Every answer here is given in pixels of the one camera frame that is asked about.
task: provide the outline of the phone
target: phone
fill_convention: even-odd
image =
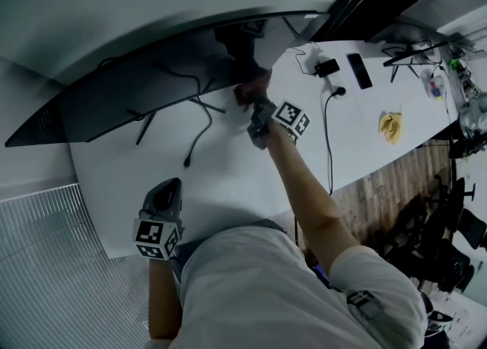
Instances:
[[[362,90],[372,87],[371,78],[368,77],[367,69],[365,69],[362,57],[358,53],[348,54],[350,65],[352,66],[353,73],[357,78],[358,85]]]
[[[339,71],[340,67],[335,59],[331,59],[318,64],[314,67],[314,70],[316,71],[317,75],[322,78],[323,76],[331,75],[332,73]]]

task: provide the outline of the table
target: table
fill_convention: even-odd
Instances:
[[[422,82],[409,69],[401,68],[391,84],[392,68],[383,67],[387,57],[377,53],[378,45],[336,41],[302,49],[307,53],[299,57],[305,69],[325,56],[336,59],[340,71],[326,80],[303,75],[294,59],[297,52],[289,49],[274,66],[268,95],[278,105],[286,99],[306,110],[311,124],[298,149],[325,187],[323,106],[333,86],[347,90],[344,97],[332,99],[328,105],[335,189],[401,157],[457,118],[452,96],[446,102],[429,99]],[[362,55],[373,87],[359,88],[346,59],[353,52]],[[227,113],[210,111],[213,126],[196,145],[187,170],[183,161],[189,146],[207,123],[203,110],[190,102],[161,110],[139,146],[135,140],[141,122],[88,144],[71,144],[84,200],[109,258],[136,253],[131,244],[133,218],[138,216],[145,194],[172,177],[183,181],[183,242],[290,208],[270,156],[252,146],[247,135],[250,111],[243,113],[237,107],[231,88],[207,94],[202,101],[223,107]],[[388,112],[403,113],[403,136],[397,145],[389,144],[378,132],[379,119]]]

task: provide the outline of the crumpled yellow paper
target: crumpled yellow paper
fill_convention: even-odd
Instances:
[[[380,118],[379,132],[383,133],[387,142],[395,145],[403,133],[403,114],[388,113]]]

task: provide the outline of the white t-shirt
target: white t-shirt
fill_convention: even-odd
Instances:
[[[278,230],[223,231],[205,241],[183,269],[183,321],[177,337],[149,341],[146,348],[423,345],[427,319],[418,291],[372,249],[344,251],[329,279],[337,290],[316,277],[299,248]],[[347,295],[356,291],[368,291],[374,299],[364,309],[347,304]]]

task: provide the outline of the black monitor screen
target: black monitor screen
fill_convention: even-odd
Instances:
[[[32,115],[5,146],[92,141],[155,110],[252,81],[289,46],[306,43],[325,20],[316,12],[281,13],[154,42],[77,80]]]

